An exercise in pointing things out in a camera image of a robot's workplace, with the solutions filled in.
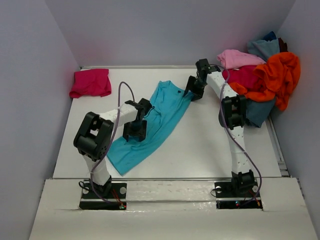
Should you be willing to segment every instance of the pink cloth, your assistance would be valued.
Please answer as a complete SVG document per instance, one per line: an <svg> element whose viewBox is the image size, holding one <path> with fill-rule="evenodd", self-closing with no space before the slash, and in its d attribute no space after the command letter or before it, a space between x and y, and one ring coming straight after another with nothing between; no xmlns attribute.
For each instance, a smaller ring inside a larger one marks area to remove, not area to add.
<svg viewBox="0 0 320 240"><path fill-rule="evenodd" d="M256 55L240 52L234 49L224 50L216 59L221 62L221 65L226 69L237 69L242 66L253 65L257 66L266 62Z"/></svg>
<svg viewBox="0 0 320 240"><path fill-rule="evenodd" d="M253 89L255 83L258 81L259 77L254 75L254 69L257 66L242 66L239 70L230 69L230 78L228 83L238 83L246 89ZM226 70L222 72L224 80L227 80L228 73Z"/></svg>
<svg viewBox="0 0 320 240"><path fill-rule="evenodd" d="M111 94L111 83L108 77L109 69L90 69L76 71L75 82L69 93L71 98L89 96L108 96Z"/></svg>

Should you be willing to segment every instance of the white wall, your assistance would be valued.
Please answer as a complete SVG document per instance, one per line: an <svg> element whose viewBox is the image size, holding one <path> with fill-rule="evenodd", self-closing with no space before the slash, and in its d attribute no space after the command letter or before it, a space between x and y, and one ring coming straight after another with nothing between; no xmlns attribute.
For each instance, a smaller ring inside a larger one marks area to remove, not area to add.
<svg viewBox="0 0 320 240"><path fill-rule="evenodd" d="M0 239L27 240L78 65L44 0L1 1L0 23Z"/></svg>
<svg viewBox="0 0 320 240"><path fill-rule="evenodd" d="M194 65L277 31L295 0L46 0L81 66Z"/></svg>
<svg viewBox="0 0 320 240"><path fill-rule="evenodd" d="M272 119L289 172L300 178L320 237L320 1L297 0L277 35L300 58L301 77L288 108Z"/></svg>

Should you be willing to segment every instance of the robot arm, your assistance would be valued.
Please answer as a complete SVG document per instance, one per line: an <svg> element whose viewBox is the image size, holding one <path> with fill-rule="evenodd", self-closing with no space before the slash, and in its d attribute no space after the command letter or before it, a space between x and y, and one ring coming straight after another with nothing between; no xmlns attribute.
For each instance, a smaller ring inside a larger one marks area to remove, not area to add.
<svg viewBox="0 0 320 240"><path fill-rule="evenodd" d="M204 94L204 88L209 85L220 97L225 79L217 66L211 66L207 59L200 59L196 64L197 77L190 76L184 96L191 91L194 94L193 101L201 99ZM222 93L222 112L226 126L224 129L227 133L232 158L232 190L236 193L245 193L251 190L256 184L254 174L249 165L248 159L243 151L236 145L234 140L245 148L244 142L244 124L246 119L246 97L238 95L228 84L224 86ZM219 122L225 127L221 113L219 114Z"/></svg>
<svg viewBox="0 0 320 240"><path fill-rule="evenodd" d="M119 107L117 127L124 125L122 136L127 141L129 136L136 137L139 142L146 138L147 121L143 118L151 108L150 102L144 98L138 103L126 101ZM73 145L83 156L89 172L92 173L94 189L102 195L111 188L111 176L107 170L105 156L112 132L115 131L117 116L118 109L101 114L87 113L73 141ZM92 172L98 161L99 165Z"/></svg>

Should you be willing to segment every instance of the clothing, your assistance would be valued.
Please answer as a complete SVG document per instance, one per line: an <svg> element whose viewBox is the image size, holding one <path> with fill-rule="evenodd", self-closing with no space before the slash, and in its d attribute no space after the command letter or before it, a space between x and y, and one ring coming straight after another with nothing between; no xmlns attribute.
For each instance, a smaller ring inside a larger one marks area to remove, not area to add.
<svg viewBox="0 0 320 240"><path fill-rule="evenodd" d="M258 76L254 75L254 69L257 66L242 66L239 69L230 69L230 77L228 83L238 83L244 86L246 89L253 89ZM226 70L222 72L224 80L227 80L228 73Z"/></svg>
<svg viewBox="0 0 320 240"><path fill-rule="evenodd" d="M276 97L275 105L284 111L288 106L289 96L298 84L300 72L299 58L292 52L281 52L253 70L253 74L259 77L259 91L247 89L237 82L229 85L238 94L244 94L247 99L256 102L266 102Z"/></svg>
<svg viewBox="0 0 320 240"><path fill-rule="evenodd" d="M221 62L221 65L226 69L237 69L242 66L248 66L248 65L257 66L257 65L266 63L264 60L262 60L258 56L240 52L235 49L224 50L216 58Z"/></svg>
<svg viewBox="0 0 320 240"><path fill-rule="evenodd" d="M288 45L281 39L281 37L278 38L278 41L280 53L288 52Z"/></svg>
<svg viewBox="0 0 320 240"><path fill-rule="evenodd" d="M280 53L278 39L272 41L249 41L246 46L248 53L256 55L262 58L264 61L267 61L271 56Z"/></svg>
<svg viewBox="0 0 320 240"><path fill-rule="evenodd" d="M89 96L108 96L111 94L111 84L108 77L109 69L90 69L76 71L75 82L69 93L71 98Z"/></svg>
<svg viewBox="0 0 320 240"><path fill-rule="evenodd" d="M160 81L150 99L154 109L145 118L145 140L138 142L129 138L127 142L120 137L112 143L107 157L121 175L151 155L171 134L193 98L191 92L185 97L183 94L184 90L171 81Z"/></svg>
<svg viewBox="0 0 320 240"><path fill-rule="evenodd" d="M274 31L269 32L267 35L265 35L262 40L265 41L272 41L277 39L276 34L274 33Z"/></svg>
<svg viewBox="0 0 320 240"><path fill-rule="evenodd" d="M251 99L246 101L245 123L248 126L261 128L276 103L276 98L270 101L256 102Z"/></svg>

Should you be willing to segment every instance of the white platform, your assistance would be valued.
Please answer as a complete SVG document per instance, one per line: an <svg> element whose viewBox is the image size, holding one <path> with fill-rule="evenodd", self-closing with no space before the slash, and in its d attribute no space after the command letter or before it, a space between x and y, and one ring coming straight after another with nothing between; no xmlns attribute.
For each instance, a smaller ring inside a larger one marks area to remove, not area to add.
<svg viewBox="0 0 320 240"><path fill-rule="evenodd" d="M264 178L259 209L217 210L213 181L129 181L127 210L80 210L76 179L47 180L30 240L316 240L295 178Z"/></svg>
<svg viewBox="0 0 320 240"><path fill-rule="evenodd" d="M53 177L88 178L85 161L73 146L74 137L88 112L103 113L117 108L118 85L127 82L136 101L149 99L159 81L171 80L184 89L196 69L110 69L112 94L106 97L83 96L72 102ZM121 101L131 99L123 86ZM107 160L113 178L224 178L231 176L231 154L224 129L218 121L219 99L207 86L202 99L192 102L172 134L151 156L124 176ZM117 131L121 136L123 128ZM280 177L277 151L266 124L262 128L245 127L247 152L263 177Z"/></svg>

